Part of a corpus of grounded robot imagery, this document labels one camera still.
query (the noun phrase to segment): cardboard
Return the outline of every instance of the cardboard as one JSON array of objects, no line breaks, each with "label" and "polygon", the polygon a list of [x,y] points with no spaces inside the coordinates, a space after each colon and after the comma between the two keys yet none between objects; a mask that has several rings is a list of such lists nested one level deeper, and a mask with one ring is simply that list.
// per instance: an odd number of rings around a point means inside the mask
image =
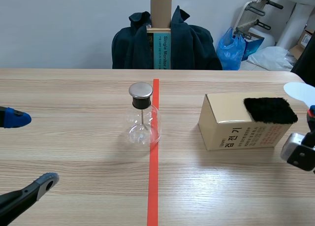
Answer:
[{"label": "cardboard", "polygon": [[172,0],[151,0],[152,28],[170,28]]},{"label": "cardboard", "polygon": [[277,97],[272,92],[206,94],[199,128],[208,151],[275,147],[291,125],[255,122],[245,98]]},{"label": "cardboard", "polygon": [[153,69],[171,69],[171,29],[147,28]]},{"label": "cardboard", "polygon": [[314,33],[313,30],[304,30],[297,44],[300,45],[303,49],[305,49],[305,47],[311,40],[313,33]]},{"label": "cardboard", "polygon": [[298,60],[301,57],[301,55],[304,51],[304,48],[302,48],[300,45],[296,45],[292,49],[290,49],[289,51]]},{"label": "cardboard", "polygon": [[301,57],[304,49],[311,40],[313,33],[314,30],[304,30],[299,41],[297,42],[297,45],[289,50],[297,60]]}]

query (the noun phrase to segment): metal rod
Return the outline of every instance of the metal rod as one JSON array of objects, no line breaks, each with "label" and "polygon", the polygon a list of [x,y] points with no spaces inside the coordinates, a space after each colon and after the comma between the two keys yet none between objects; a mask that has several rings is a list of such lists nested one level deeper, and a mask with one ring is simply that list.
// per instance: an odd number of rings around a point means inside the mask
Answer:
[{"label": "metal rod", "polygon": [[143,110],[141,109],[141,124],[142,124],[142,126],[144,126],[144,128],[146,129],[146,130],[148,130],[148,128],[144,125],[144,123],[143,123]]}]

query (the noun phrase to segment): blue plastic bag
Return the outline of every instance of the blue plastic bag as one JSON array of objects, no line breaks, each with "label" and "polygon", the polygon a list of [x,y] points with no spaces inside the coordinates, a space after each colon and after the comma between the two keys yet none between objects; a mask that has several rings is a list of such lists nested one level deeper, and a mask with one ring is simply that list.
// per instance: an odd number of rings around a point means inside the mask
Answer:
[{"label": "blue plastic bag", "polygon": [[245,41],[242,36],[233,38],[233,29],[229,28],[219,42],[217,55],[223,70],[239,70],[245,51]]}]

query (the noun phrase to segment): dark jacket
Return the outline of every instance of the dark jacket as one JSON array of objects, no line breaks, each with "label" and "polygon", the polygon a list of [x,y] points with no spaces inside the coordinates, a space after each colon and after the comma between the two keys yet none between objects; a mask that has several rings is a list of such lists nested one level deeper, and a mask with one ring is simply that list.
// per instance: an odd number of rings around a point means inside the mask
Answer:
[{"label": "dark jacket", "polygon": [[310,42],[307,44],[303,54],[296,62],[291,72],[299,75],[305,83],[315,86],[315,34],[312,36]]},{"label": "dark jacket", "polygon": [[[185,23],[189,15],[179,6],[171,22],[171,69],[222,70],[208,30]],[[153,58],[147,36],[148,12],[129,17],[131,24],[118,32],[112,44],[113,69],[152,69]]]}]

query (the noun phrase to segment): metal handle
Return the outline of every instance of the metal handle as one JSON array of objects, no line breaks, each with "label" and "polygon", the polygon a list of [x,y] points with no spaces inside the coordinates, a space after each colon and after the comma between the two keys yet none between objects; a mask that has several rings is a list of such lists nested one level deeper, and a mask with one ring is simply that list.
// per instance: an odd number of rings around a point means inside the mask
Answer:
[{"label": "metal handle", "polygon": [[250,12],[258,14],[259,16],[265,16],[266,15],[265,11],[262,11],[262,10],[260,10],[258,8],[253,7],[251,4],[247,5],[245,10],[246,11],[249,10]]},{"label": "metal handle", "polygon": [[251,35],[249,35],[249,34],[247,34],[247,33],[245,33],[245,32],[240,31],[238,28],[236,28],[235,33],[241,35],[242,37],[244,37],[244,38],[246,38],[246,39],[248,39],[248,40],[251,40],[251,39],[252,39],[252,36],[251,36]]},{"label": "metal handle", "polygon": [[283,9],[284,8],[281,4],[278,4],[278,3],[273,2],[271,0],[267,0],[266,4],[270,4],[271,6],[276,7],[278,9]]},{"label": "metal handle", "polygon": [[256,20],[255,26],[260,26],[260,27],[262,27],[262,28],[264,28],[264,29],[266,29],[266,30],[270,30],[270,29],[271,29],[271,26],[262,23],[262,22],[259,21],[258,19]]}]

